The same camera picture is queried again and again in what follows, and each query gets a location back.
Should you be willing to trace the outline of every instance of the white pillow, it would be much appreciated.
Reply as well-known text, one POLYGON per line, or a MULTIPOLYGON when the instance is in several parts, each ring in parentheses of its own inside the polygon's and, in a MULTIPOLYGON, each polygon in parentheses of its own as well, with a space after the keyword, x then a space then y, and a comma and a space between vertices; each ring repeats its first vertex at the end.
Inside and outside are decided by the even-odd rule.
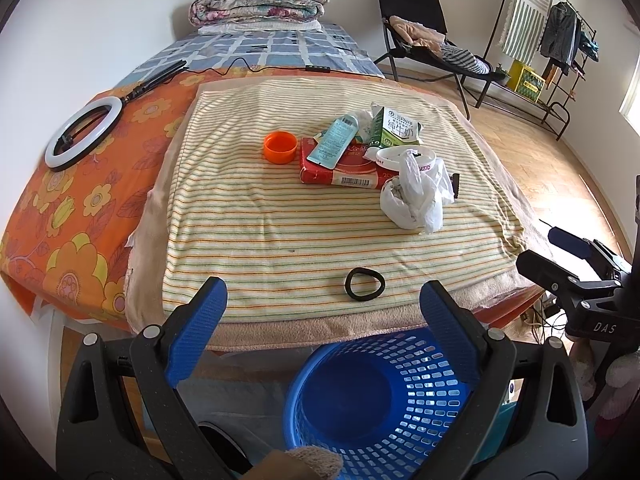
POLYGON ((232 32, 264 32, 267 30, 303 30, 305 32, 322 32, 318 20, 310 22, 288 22, 286 20, 257 20, 256 22, 229 22, 217 25, 205 25, 198 29, 198 34, 228 34, 232 32))

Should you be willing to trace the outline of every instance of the blue gripper pad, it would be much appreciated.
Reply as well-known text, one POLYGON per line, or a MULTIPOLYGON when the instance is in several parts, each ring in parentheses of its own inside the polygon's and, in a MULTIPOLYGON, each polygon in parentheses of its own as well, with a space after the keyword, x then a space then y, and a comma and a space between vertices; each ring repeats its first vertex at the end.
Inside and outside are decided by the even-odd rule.
POLYGON ((572 235, 564 229, 552 227, 549 229, 546 237, 556 247, 560 247, 578 258, 586 260, 591 256, 589 243, 582 238, 578 238, 576 235, 572 235))
MULTIPOLYGON (((459 308, 450 296, 447 299, 453 308, 459 308)), ((420 311, 458 379, 475 388, 480 381, 478 348, 431 282, 425 283, 420 291, 420 311)))
POLYGON ((191 375, 220 322, 226 309, 225 282, 219 278, 209 278, 191 300, 190 306, 194 304, 195 312, 169 348, 164 376, 172 388, 191 375))

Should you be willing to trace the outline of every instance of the yellow box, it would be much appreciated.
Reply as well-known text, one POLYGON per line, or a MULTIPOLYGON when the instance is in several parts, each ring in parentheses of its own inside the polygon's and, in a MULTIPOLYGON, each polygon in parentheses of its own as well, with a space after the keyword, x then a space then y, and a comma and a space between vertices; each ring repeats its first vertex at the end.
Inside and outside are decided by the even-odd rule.
POLYGON ((533 102, 538 102, 545 80, 524 63, 515 60, 509 70, 508 88, 533 102))

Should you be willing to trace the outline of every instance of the person's hand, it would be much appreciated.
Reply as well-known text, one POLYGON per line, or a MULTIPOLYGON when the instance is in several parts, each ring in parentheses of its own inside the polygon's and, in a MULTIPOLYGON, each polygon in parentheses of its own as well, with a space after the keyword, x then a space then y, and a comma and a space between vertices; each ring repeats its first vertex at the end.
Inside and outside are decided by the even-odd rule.
MULTIPOLYGON (((575 340, 569 352, 569 359, 574 366, 582 400, 591 399, 596 384, 593 377, 595 358, 589 340, 575 340)), ((615 432, 620 422, 618 419, 627 412, 638 395, 640 389, 640 350, 613 361, 607 370, 606 382, 615 388, 615 391, 598 414, 601 420, 596 422, 596 434, 604 438, 615 432)))

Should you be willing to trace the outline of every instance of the orange bottle cap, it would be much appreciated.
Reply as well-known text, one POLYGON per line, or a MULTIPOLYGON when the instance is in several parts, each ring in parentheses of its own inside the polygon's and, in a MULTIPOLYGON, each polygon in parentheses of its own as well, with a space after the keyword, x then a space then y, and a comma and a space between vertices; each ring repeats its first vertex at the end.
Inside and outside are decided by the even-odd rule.
POLYGON ((264 158, 273 164, 288 164, 296 157, 298 139, 289 132, 271 132, 264 137, 264 158))

